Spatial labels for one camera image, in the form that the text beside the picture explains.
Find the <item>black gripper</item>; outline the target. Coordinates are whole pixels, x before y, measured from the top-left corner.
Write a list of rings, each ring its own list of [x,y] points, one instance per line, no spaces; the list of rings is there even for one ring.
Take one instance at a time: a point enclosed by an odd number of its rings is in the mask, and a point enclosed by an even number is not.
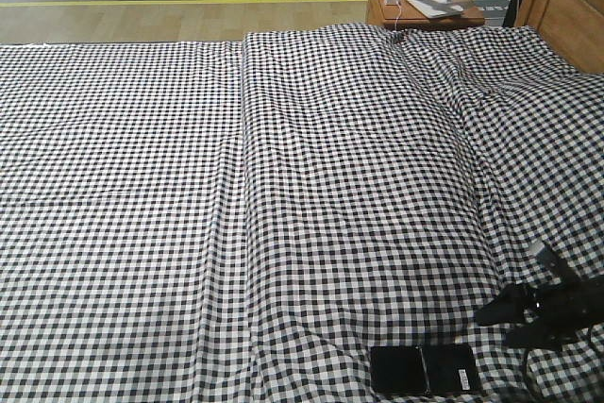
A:
[[[509,284],[475,312],[475,321],[479,326],[525,323],[525,311],[535,308],[534,296],[526,283]],[[603,276],[551,288],[538,298],[536,313],[530,324],[510,330],[503,344],[561,351],[576,343],[577,331],[603,323]]]

